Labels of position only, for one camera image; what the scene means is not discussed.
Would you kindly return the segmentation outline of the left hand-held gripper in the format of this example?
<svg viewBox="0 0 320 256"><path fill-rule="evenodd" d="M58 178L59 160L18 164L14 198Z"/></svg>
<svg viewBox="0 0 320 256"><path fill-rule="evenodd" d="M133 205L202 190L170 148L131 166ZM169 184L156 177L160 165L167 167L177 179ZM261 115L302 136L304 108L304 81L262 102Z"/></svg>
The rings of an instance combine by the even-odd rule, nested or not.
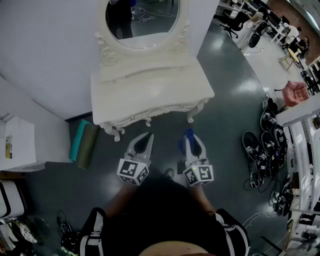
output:
<svg viewBox="0 0 320 256"><path fill-rule="evenodd" d="M149 175L153 142L153 133L143 133L129 143L117 168L117 175L124 183L140 186Z"/></svg>

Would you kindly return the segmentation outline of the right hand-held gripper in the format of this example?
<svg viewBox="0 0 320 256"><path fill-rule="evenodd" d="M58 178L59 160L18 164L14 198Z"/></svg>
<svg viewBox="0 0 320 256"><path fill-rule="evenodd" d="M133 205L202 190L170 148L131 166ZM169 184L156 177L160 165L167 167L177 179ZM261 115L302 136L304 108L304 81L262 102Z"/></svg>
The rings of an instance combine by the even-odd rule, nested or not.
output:
<svg viewBox="0 0 320 256"><path fill-rule="evenodd" d="M182 172L189 187L204 186L213 181L213 166L207 159L206 147L196 135L183 137L185 170Z"/></svg>

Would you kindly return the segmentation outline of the blue cloth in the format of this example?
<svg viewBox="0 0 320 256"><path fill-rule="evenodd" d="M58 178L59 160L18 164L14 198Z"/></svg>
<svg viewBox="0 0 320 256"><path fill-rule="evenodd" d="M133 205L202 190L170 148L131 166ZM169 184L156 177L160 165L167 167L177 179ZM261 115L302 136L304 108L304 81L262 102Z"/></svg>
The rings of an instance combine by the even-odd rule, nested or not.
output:
<svg viewBox="0 0 320 256"><path fill-rule="evenodd" d="M182 136L182 139L178 142L178 147L182 154L185 154L185 146L184 146L184 137L186 137L189 140L190 149L193 152L195 148L195 136L194 131L192 128L188 128L184 135Z"/></svg>

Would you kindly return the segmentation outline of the oval white-framed mirror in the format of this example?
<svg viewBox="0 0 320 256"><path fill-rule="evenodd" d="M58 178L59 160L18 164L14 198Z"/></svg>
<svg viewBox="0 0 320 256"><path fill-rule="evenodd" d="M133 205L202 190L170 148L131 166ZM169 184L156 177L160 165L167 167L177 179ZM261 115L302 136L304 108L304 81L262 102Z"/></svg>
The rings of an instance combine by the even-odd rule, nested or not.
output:
<svg viewBox="0 0 320 256"><path fill-rule="evenodd" d="M95 39L101 67L187 52L188 0L100 0Z"/></svg>

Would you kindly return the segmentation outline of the person's left forearm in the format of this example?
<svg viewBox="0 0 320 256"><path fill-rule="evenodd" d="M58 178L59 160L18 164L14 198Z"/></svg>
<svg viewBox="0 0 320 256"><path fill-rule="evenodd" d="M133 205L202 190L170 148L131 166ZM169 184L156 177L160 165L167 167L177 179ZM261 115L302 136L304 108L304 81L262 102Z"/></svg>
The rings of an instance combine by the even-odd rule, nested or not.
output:
<svg viewBox="0 0 320 256"><path fill-rule="evenodd" d="M106 216L109 218L113 218L120 215L128 206L137 189L137 185L123 183L119 192L107 205L105 209Z"/></svg>

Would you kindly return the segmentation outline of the person's right forearm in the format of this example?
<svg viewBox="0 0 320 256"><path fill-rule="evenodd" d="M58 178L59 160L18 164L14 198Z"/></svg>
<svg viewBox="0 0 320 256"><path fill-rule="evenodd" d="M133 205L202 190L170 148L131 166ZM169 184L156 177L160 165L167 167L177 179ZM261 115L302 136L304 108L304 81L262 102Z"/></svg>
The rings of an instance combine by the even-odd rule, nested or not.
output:
<svg viewBox="0 0 320 256"><path fill-rule="evenodd" d="M202 186L189 186L188 191L191 196L197 201L203 211L209 215L213 215L216 211L208 200Z"/></svg>

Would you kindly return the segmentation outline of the white dressing table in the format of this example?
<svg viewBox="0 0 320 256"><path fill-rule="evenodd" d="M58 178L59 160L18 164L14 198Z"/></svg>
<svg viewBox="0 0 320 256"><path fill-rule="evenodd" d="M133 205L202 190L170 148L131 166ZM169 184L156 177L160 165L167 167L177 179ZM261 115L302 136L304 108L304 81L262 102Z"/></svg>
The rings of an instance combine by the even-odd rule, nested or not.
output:
<svg viewBox="0 0 320 256"><path fill-rule="evenodd" d="M125 127L144 120L150 126L155 116L186 112L188 123L202 111L215 93L195 57L186 63L157 64L131 74L111 76L99 70L91 75L93 123L120 141Z"/></svg>

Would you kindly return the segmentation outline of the olive rolled mat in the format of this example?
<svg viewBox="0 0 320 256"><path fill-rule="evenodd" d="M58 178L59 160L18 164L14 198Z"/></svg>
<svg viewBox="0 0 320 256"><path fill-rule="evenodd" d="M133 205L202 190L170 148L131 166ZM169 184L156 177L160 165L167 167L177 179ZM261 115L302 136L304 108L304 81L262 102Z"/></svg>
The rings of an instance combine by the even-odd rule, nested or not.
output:
<svg viewBox="0 0 320 256"><path fill-rule="evenodd" d="M91 156L97 140L99 127L94 124L86 124L80 140L76 166L80 169L87 169L90 165Z"/></svg>

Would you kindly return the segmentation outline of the person's black shirt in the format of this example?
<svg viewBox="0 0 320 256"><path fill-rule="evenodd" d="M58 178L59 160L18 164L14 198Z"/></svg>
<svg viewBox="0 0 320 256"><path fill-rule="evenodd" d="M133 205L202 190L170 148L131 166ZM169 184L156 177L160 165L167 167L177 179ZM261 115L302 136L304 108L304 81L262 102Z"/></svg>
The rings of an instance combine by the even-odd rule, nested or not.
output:
<svg viewBox="0 0 320 256"><path fill-rule="evenodd" d="M94 208L81 230L80 256L139 256L151 245L187 242L212 256L248 256L246 229L224 209L210 215L184 187L160 174L138 185L121 214Z"/></svg>

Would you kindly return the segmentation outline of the white shelf unit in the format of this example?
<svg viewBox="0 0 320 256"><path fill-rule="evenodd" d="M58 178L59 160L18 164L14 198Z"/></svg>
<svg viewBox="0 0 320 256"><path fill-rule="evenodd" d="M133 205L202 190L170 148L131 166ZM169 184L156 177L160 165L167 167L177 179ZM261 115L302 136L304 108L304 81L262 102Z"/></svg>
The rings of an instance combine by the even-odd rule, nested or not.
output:
<svg viewBox="0 0 320 256"><path fill-rule="evenodd" d="M293 220L284 256L320 256L320 93L276 116L288 140Z"/></svg>

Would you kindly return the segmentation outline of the white cardboard box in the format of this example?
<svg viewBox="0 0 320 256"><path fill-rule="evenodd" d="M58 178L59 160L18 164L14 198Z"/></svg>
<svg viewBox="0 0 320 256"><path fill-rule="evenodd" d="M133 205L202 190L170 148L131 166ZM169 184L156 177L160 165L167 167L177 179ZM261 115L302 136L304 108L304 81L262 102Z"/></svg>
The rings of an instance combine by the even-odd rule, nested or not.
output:
<svg viewBox="0 0 320 256"><path fill-rule="evenodd" d="M16 116L6 121L0 132L0 171L35 172L45 163L36 155L34 124Z"/></svg>

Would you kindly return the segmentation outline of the glossy black helmet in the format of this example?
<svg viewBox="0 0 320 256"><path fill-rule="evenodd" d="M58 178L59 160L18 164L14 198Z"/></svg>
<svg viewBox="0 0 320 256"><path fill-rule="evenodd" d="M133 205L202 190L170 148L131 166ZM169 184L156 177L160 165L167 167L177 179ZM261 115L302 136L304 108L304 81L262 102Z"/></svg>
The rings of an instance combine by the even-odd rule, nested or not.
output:
<svg viewBox="0 0 320 256"><path fill-rule="evenodd" d="M79 256L80 232L66 232L61 239L61 250L69 256Z"/></svg>

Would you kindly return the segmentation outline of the black office chair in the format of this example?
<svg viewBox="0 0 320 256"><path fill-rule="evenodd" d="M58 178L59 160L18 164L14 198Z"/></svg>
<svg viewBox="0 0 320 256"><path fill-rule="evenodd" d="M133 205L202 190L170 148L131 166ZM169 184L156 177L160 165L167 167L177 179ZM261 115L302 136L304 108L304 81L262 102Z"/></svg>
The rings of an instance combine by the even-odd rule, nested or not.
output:
<svg viewBox="0 0 320 256"><path fill-rule="evenodd" d="M225 24L220 24L220 26L229 33L229 36L232 38L232 35L235 35L235 38L238 39L239 35L236 32L239 32L243 29L244 23L249 20L249 17L246 13L239 11L234 18L229 17L226 20Z"/></svg>

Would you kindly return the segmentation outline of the round wooden table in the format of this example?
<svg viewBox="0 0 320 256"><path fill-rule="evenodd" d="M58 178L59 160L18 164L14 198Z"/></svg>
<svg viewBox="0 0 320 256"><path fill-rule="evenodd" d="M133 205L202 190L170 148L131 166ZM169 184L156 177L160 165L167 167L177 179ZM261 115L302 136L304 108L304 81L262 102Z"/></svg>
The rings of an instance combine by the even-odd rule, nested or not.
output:
<svg viewBox="0 0 320 256"><path fill-rule="evenodd" d="M299 62L298 55L301 53L299 49L296 52L292 51L290 48L288 48L287 50L288 50L288 54L278 60L278 62L281 63L287 59L290 59L289 66L287 67L286 71L290 69L293 63Z"/></svg>

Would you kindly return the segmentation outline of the white appliance with black band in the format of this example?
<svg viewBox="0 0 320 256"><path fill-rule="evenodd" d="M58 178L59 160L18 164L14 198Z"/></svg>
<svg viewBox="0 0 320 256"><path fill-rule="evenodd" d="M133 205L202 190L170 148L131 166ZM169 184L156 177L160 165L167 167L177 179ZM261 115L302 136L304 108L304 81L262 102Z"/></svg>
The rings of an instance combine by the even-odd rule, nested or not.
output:
<svg viewBox="0 0 320 256"><path fill-rule="evenodd" d="M0 218L15 218L26 212L26 203L14 181L0 180Z"/></svg>

